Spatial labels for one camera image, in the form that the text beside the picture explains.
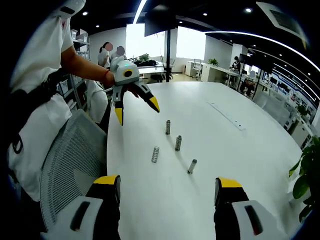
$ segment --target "metal rod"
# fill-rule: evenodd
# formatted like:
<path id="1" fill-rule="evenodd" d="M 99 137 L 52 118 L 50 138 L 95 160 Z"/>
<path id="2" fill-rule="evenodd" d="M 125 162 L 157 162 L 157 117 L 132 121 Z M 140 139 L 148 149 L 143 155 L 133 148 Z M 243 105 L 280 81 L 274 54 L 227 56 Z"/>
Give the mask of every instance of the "metal rod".
<path id="1" fill-rule="evenodd" d="M 186 171 L 188 174 L 192 174 L 194 172 L 194 169 L 195 169 L 195 166 L 197 164 L 197 160 L 196 159 L 193 159 L 191 164 L 190 164 L 190 167 L 189 169 Z"/>
<path id="2" fill-rule="evenodd" d="M 170 120 L 167 120 L 165 123 L 165 134 L 166 135 L 170 134 Z"/>
<path id="3" fill-rule="evenodd" d="M 152 154 L 152 158 L 151 158 L 151 162 L 156 163 L 158 160 L 158 155 L 159 155 L 159 150 L 160 147 L 155 146 L 153 149 L 153 154 Z"/>
<path id="4" fill-rule="evenodd" d="M 181 141 L 182 141 L 182 137 L 180 135 L 177 136 L 175 141 L 175 148 L 174 148 L 174 150 L 176 150 L 177 152 L 180 151 Z"/>
<path id="5" fill-rule="evenodd" d="M 166 68 L 165 68 L 165 81 L 168 83 L 170 80 L 170 41 L 171 29 L 166 31 Z"/>

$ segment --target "person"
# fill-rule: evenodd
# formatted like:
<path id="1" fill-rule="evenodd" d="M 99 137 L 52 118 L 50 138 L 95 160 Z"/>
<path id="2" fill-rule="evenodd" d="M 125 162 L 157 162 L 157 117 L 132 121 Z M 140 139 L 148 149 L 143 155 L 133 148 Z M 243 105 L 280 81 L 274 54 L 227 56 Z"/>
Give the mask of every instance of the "person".
<path id="1" fill-rule="evenodd" d="M 110 70 L 110 52 L 114 49 L 114 46 L 110 42 L 105 42 L 100 47 L 98 55 L 98 65 Z"/>
<path id="2" fill-rule="evenodd" d="M 241 64 L 239 62 L 239 57 L 235 56 L 234 57 L 234 62 L 229 67 L 229 69 L 231 69 L 232 71 L 237 72 L 239 74 L 240 73 L 240 68 L 241 68 Z"/>
<path id="3" fill-rule="evenodd" d="M 250 97 L 251 95 L 251 91 L 255 89 L 255 83 L 254 82 L 249 82 L 248 79 L 244 80 L 244 82 L 241 84 L 240 86 L 240 92 L 241 93 L 244 93 L 244 95 L 246 97 Z"/>
<path id="4" fill-rule="evenodd" d="M 111 57 L 110 57 L 110 61 L 112 61 L 112 59 L 114 58 L 119 58 L 121 56 L 124 56 L 124 60 L 127 60 L 127 57 L 125 55 L 125 48 L 123 46 L 118 46 L 116 48 L 116 51 L 114 53 L 112 53 Z"/>
<path id="5" fill-rule="evenodd" d="M 72 14 L 59 8 L 44 20 L 24 48 L 10 81 L 6 116 L 10 134 L 5 140 L 8 166 L 35 202 L 40 200 L 40 178 L 47 153 L 72 115 L 64 98 L 56 93 L 57 83 L 51 81 L 50 74 L 61 66 L 81 78 L 110 87 L 115 83 L 109 70 L 76 54 L 70 18 L 84 4 L 85 1 L 83 4 L 68 1 L 65 6 L 73 10 Z"/>

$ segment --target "white table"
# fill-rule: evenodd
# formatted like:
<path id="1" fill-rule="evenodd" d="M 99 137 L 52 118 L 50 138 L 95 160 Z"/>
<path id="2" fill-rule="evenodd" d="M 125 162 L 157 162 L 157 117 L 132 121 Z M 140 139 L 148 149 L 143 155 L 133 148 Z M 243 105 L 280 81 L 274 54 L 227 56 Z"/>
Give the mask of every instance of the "white table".
<path id="1" fill-rule="evenodd" d="M 288 171 L 301 150 L 291 136 L 251 100 L 221 83 L 148 85 L 160 113 L 124 95 L 124 125 L 111 109 L 107 170 L 121 176 L 119 233 L 130 240 L 215 239 L 215 178 L 242 184 L 283 228 Z M 209 103 L 243 125 L 239 130 Z M 170 135 L 165 134 L 171 121 Z M 177 135 L 181 151 L 174 150 Z M 151 162 L 160 147 L 157 163 Z M 197 159 L 192 175 L 187 174 Z"/>
<path id="2" fill-rule="evenodd" d="M 140 74 L 155 74 L 155 73 L 165 73 L 166 70 L 163 67 L 145 67 L 145 68 L 139 68 Z"/>
<path id="3" fill-rule="evenodd" d="M 230 77 L 240 77 L 239 74 L 234 71 L 230 71 L 229 69 L 225 69 L 219 66 L 213 66 L 210 64 L 203 64 L 201 81 L 202 82 L 219 82 L 222 79 L 222 75 L 229 74 L 228 83 L 229 86 Z"/>

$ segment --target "led light strip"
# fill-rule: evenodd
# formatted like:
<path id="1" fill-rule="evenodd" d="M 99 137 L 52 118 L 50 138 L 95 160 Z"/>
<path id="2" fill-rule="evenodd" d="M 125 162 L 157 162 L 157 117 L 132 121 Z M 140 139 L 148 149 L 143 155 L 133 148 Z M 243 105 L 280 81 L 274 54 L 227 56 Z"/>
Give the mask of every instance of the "led light strip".
<path id="1" fill-rule="evenodd" d="M 253 33 L 247 33 L 247 32 L 241 32 L 241 31 L 205 31 L 204 32 L 205 34 L 240 34 L 240 35 L 248 35 L 248 36 L 252 36 L 252 37 L 257 37 L 257 38 L 261 38 L 261 39 L 265 39 L 265 40 L 268 40 L 268 41 L 271 41 L 271 42 L 274 42 L 276 44 L 279 44 L 291 51 L 293 51 L 294 53 L 298 54 L 299 56 L 303 57 L 305 60 L 307 60 L 312 66 L 315 67 L 315 69 L 317 69 L 319 72 L 320 72 L 320 68 L 314 64 L 313 61 L 311 61 L 309 58 L 307 58 L 305 55 L 303 55 L 302 53 L 298 52 L 297 50 L 293 49 L 292 47 L 289 47 L 288 45 L 285 45 L 283 44 L 282 42 L 279 42 L 279 41 L 276 41 L 276 40 L 273 40 L 271 38 L 268 38 L 268 37 L 265 37 L 265 36 L 260 36 L 260 35 L 257 35 L 257 34 L 253 34 Z"/>
<path id="2" fill-rule="evenodd" d="M 284 75 L 283 73 L 279 72 L 279 71 L 276 70 L 276 69 L 272 69 L 272 70 L 278 72 L 278 73 L 281 74 L 282 76 L 284 76 L 284 77 L 286 77 L 287 79 L 289 79 L 291 82 L 295 83 L 295 84 L 297 85 L 297 87 L 301 88 L 301 90 L 303 90 L 306 94 L 308 94 L 308 96 L 309 96 L 313 101 L 315 101 L 315 99 L 314 99 L 312 96 L 310 96 L 310 94 L 309 94 L 304 88 L 302 88 L 301 86 L 299 86 L 295 81 L 293 81 L 292 79 L 290 79 L 289 77 L 287 77 L 286 75 Z"/>
<path id="3" fill-rule="evenodd" d="M 145 4 L 146 4 L 147 0 L 141 0 L 140 5 L 138 7 L 138 10 L 136 11 L 136 14 L 134 16 L 134 20 L 132 24 L 136 24 L 138 21 L 138 18 L 140 16 L 140 13 L 142 11 L 142 9 L 144 8 Z"/>
<path id="4" fill-rule="evenodd" d="M 320 98 L 318 97 L 318 95 L 305 83 L 305 81 L 302 81 L 300 78 L 298 78 L 296 75 L 294 75 L 292 72 L 288 71 L 287 69 L 283 68 L 282 66 L 275 64 L 274 65 L 278 66 L 279 68 L 282 68 L 283 70 L 286 70 L 288 73 L 290 73 L 292 76 L 295 76 L 297 79 L 299 79 L 304 85 L 306 85 L 308 87 L 308 89 L 310 89 L 313 94 L 320 100 Z"/>

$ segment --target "yellow fingertip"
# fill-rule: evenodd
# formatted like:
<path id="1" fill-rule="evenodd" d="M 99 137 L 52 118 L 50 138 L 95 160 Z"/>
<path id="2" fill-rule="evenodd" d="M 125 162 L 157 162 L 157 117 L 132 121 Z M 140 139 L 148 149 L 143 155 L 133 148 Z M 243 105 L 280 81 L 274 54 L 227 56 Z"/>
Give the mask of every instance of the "yellow fingertip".
<path id="1" fill-rule="evenodd" d="M 158 111 L 160 112 L 160 108 L 159 108 L 158 101 L 157 101 L 156 97 L 153 96 L 149 100 L 153 103 L 153 105 L 156 107 L 156 109 L 158 109 Z"/>
<path id="2" fill-rule="evenodd" d="M 123 116 L 122 116 L 122 108 L 120 107 L 115 108 L 115 114 L 118 117 L 120 124 L 123 126 L 124 122 L 123 122 Z"/>

